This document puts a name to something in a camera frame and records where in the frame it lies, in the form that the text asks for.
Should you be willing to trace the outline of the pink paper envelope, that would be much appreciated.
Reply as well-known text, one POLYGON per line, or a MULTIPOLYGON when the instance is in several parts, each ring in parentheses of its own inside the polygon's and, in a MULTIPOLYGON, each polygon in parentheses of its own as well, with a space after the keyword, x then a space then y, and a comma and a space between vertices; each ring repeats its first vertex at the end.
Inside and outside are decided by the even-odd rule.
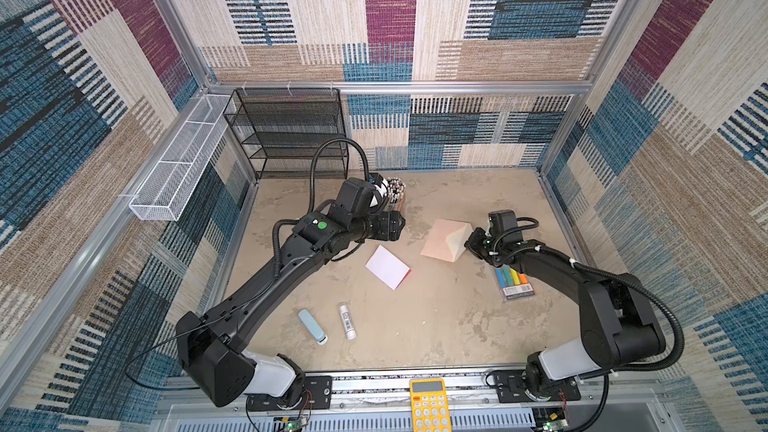
POLYGON ((463 254, 472 231, 468 222, 438 219, 427 234, 421 255, 454 263, 463 254))

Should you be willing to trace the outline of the pink lined letter paper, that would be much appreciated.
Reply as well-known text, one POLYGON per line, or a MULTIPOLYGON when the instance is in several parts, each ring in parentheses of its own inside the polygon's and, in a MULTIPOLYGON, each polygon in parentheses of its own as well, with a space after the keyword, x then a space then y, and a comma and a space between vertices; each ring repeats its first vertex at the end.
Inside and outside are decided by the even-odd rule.
POLYGON ((396 290, 410 274, 411 268, 383 246, 378 246, 365 264, 391 290, 396 290))

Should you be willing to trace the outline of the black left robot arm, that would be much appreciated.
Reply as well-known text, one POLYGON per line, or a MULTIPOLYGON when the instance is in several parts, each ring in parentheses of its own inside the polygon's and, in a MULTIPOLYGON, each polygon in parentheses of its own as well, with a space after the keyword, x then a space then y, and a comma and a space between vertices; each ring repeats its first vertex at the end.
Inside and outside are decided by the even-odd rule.
POLYGON ((290 402, 304 393, 299 367, 287 357, 258 358, 246 346, 266 318, 305 279, 326 264, 352 254, 351 243, 396 241, 405 220, 385 206, 384 178, 363 169, 349 178, 336 198, 310 202, 299 219, 281 219, 272 228, 272 258, 245 284, 203 315, 177 322, 171 342, 180 365, 218 407, 242 394, 262 394, 290 402))

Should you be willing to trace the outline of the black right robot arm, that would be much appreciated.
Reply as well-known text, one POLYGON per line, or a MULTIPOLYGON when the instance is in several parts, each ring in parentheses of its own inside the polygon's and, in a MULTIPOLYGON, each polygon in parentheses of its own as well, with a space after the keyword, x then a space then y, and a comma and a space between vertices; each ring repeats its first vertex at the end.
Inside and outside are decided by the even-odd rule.
POLYGON ((492 370, 484 380, 501 402, 566 403, 577 379, 599 377, 599 402, 576 427, 587 431, 606 409, 611 373, 655 372, 675 365, 685 350, 683 326, 638 277, 586 265, 539 240, 525 239, 524 232, 538 225, 511 210, 494 211, 489 227, 476 228, 464 246, 496 269, 527 273, 571 299, 578 307, 579 335, 530 354, 521 371, 492 370))

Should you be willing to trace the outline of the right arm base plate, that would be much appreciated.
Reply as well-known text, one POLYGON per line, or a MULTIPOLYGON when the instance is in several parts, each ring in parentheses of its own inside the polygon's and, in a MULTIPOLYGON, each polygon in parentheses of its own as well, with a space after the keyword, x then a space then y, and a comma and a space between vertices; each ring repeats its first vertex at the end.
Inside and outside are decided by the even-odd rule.
POLYGON ((552 380, 534 369, 497 369, 489 372, 486 384, 496 391, 500 403, 578 401, 581 393, 575 379, 552 380))

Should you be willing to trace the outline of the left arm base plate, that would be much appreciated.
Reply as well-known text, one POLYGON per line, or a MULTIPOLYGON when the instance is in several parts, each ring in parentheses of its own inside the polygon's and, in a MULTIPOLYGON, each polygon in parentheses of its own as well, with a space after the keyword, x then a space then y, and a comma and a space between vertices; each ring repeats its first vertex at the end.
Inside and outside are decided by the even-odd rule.
POLYGON ((268 394, 247 394, 247 412, 293 412, 327 410, 330 408, 333 378, 330 375, 299 376, 279 397, 268 394))

